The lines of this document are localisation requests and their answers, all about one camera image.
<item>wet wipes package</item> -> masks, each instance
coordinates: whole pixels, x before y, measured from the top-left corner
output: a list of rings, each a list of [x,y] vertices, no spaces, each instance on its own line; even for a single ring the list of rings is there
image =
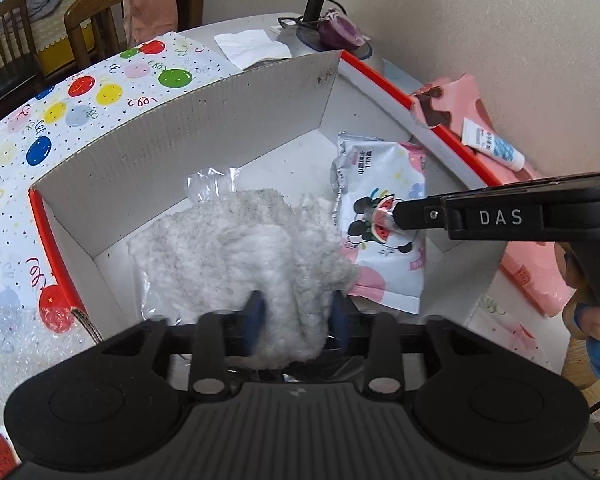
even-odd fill
[[[424,285],[426,235],[399,229],[392,211],[426,196],[425,160],[416,144],[340,134],[332,167],[343,252],[360,266],[349,293],[412,314]]]

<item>silver screw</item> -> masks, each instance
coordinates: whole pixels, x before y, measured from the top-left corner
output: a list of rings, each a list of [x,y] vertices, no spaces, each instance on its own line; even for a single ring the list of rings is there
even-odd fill
[[[376,377],[369,381],[369,389],[377,394],[394,394],[400,389],[400,383],[391,377]]]
[[[224,383],[219,379],[208,377],[193,383],[193,389],[202,395],[215,395],[224,390]]]

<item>white napkin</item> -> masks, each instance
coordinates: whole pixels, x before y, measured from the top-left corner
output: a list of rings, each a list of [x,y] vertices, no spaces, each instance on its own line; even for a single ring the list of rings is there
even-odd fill
[[[261,28],[237,34],[218,34],[214,40],[229,61],[243,70],[259,61],[291,57],[288,46],[270,40]]]

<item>cream tube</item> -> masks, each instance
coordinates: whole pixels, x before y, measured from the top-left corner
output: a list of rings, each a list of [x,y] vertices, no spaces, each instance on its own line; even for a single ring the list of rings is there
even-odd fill
[[[525,165],[525,156],[516,148],[466,117],[462,124],[462,143],[490,156],[512,171],[520,171]]]

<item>wooden chair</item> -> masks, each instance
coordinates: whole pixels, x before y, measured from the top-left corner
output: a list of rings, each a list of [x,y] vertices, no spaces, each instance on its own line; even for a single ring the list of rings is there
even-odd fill
[[[44,82],[27,2],[4,0],[0,3],[0,120],[42,91]]]
[[[178,30],[202,25],[203,0],[176,0],[178,4]],[[122,5],[122,0],[77,0],[64,14],[64,26],[74,51],[78,68],[83,70],[91,65],[80,24],[91,18],[93,35],[96,41],[98,60],[107,59],[120,53],[120,42],[116,32],[111,7]]]

